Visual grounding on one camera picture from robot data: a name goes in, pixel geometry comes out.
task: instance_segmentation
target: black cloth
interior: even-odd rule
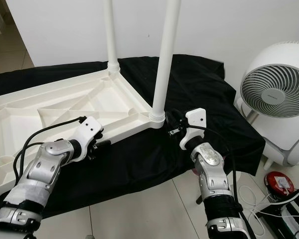
[[[121,74],[152,105],[157,57],[119,59]],[[0,74],[0,95],[67,79],[107,67],[106,62],[36,67]],[[263,138],[233,106],[236,91],[224,81],[223,63],[197,56],[174,55],[165,111],[206,109],[207,127],[220,133],[234,151],[237,170],[255,175],[265,146]],[[44,210],[49,217],[127,193],[158,185],[193,168],[190,152],[180,150],[166,126],[147,129],[97,152],[94,161],[83,160],[62,168]],[[205,140],[221,153],[217,136]],[[231,171],[225,160],[225,171]]]

